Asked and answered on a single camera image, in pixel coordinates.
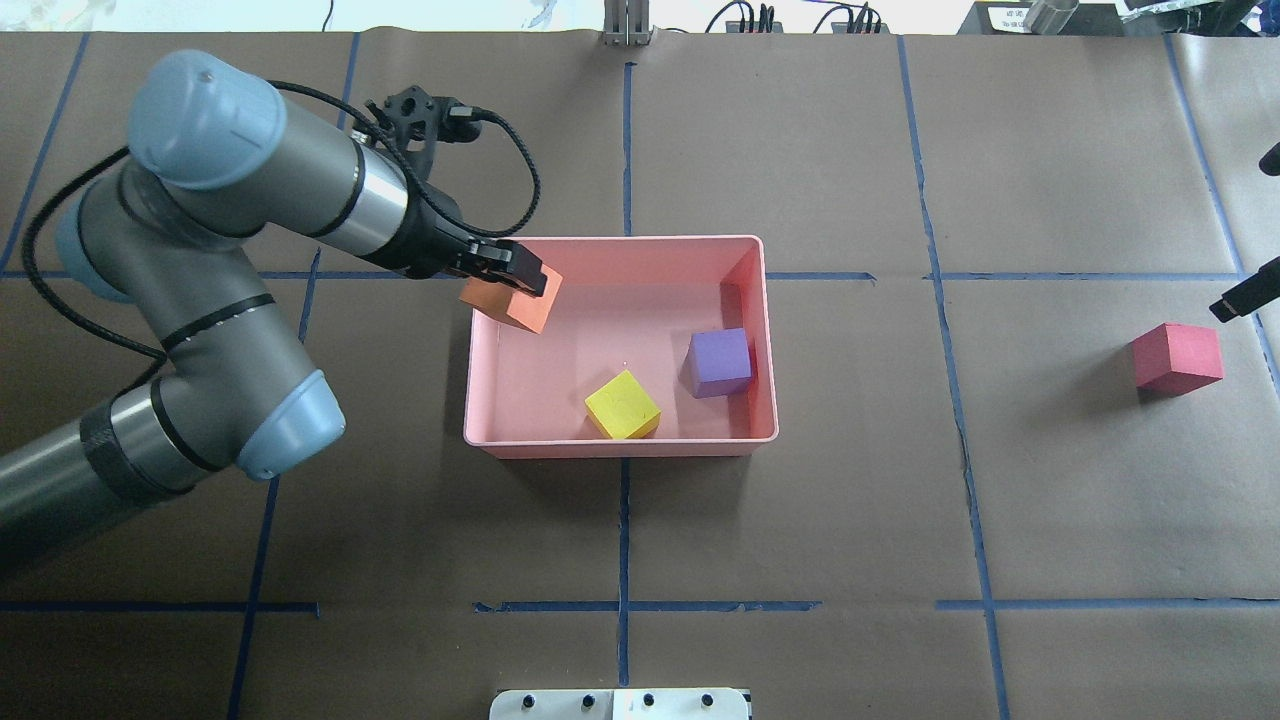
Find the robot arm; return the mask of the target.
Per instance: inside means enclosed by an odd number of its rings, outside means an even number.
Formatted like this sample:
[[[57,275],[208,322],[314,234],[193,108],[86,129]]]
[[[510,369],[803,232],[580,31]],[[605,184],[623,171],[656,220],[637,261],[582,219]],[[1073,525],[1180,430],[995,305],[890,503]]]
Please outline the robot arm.
[[[549,270],[429,184],[435,146],[513,126],[419,87],[357,110],[200,50],[148,73],[127,143],[31,222],[29,283],[99,338],[170,363],[3,459],[3,574],[44,562],[239,468],[270,480],[342,437],[324,373],[244,252],[276,225],[410,279],[476,278],[524,299]]]

